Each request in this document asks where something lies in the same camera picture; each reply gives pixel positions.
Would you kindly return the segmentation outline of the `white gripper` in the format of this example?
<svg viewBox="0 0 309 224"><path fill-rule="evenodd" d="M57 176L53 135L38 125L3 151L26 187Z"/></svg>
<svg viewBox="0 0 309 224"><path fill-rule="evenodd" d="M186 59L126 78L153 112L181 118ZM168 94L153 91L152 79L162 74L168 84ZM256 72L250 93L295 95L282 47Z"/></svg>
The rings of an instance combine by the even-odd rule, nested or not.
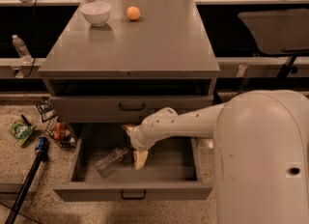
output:
<svg viewBox="0 0 309 224"><path fill-rule="evenodd" d="M133 152L134 168L136 170L145 165L148 150L156 141L170 137L172 128L169 125L177 116L178 113L174 109L165 107L145 118L139 126L133 124L123 125L127 136L130 137L132 147L136 150Z"/></svg>

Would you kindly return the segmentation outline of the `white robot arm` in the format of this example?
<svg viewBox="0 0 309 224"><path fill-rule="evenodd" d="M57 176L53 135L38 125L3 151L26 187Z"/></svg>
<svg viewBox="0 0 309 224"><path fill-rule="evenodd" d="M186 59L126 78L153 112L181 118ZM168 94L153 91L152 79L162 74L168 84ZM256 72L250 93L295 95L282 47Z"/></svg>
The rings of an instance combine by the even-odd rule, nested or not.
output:
<svg viewBox="0 0 309 224"><path fill-rule="evenodd" d="M182 115L165 107L125 130L137 169L160 140L212 138L218 224L309 224L306 96L251 91Z"/></svg>

